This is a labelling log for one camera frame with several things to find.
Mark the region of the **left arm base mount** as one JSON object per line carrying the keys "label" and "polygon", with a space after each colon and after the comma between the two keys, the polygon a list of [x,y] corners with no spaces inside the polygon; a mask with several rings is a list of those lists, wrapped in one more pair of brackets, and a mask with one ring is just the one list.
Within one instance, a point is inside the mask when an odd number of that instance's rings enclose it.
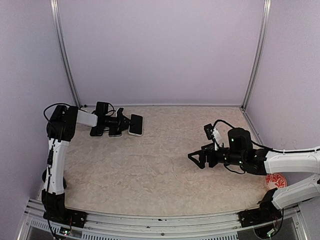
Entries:
{"label": "left arm base mount", "polygon": [[66,208],[64,193],[48,193],[43,189],[41,191],[41,202],[45,209],[43,214],[44,219],[71,227],[84,228],[87,213],[85,211]]}

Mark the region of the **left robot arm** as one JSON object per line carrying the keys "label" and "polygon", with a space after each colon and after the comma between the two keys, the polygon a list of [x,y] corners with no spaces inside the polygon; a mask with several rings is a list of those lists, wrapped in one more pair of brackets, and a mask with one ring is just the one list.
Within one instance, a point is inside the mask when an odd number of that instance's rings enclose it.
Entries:
{"label": "left robot arm", "polygon": [[[46,111],[55,107],[50,118]],[[47,120],[48,158],[41,200],[48,214],[63,223],[70,218],[70,211],[65,207],[64,166],[67,148],[75,136],[78,124],[90,127],[91,137],[101,137],[104,132],[109,136],[119,136],[123,131],[136,125],[133,116],[123,115],[123,108],[110,113],[109,103],[97,102],[90,113],[77,106],[55,103],[43,111]]]}

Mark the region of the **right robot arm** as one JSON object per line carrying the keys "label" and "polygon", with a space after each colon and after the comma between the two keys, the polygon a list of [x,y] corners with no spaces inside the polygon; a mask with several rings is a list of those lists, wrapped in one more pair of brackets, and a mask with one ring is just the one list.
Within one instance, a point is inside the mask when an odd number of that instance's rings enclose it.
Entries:
{"label": "right robot arm", "polygon": [[200,169],[205,166],[214,168],[217,164],[225,167],[238,166],[244,173],[266,176],[277,173],[310,173],[311,176],[284,188],[269,190],[261,207],[256,210],[256,218],[266,222],[276,209],[303,202],[320,195],[320,148],[300,150],[276,150],[272,148],[253,147],[249,131],[237,127],[228,131],[229,146],[225,147],[217,141],[217,128],[208,124],[204,131],[211,144],[202,146],[200,150],[189,153],[188,158]]}

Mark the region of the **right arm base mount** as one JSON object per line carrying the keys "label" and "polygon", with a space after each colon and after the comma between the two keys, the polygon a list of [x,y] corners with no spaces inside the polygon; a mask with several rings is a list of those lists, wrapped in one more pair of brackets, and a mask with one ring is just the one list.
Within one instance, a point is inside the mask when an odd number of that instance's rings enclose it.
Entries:
{"label": "right arm base mount", "polygon": [[258,208],[246,209],[237,213],[242,228],[268,223],[283,217],[282,210],[277,209],[272,203],[276,190],[277,188],[269,190],[258,203]]}

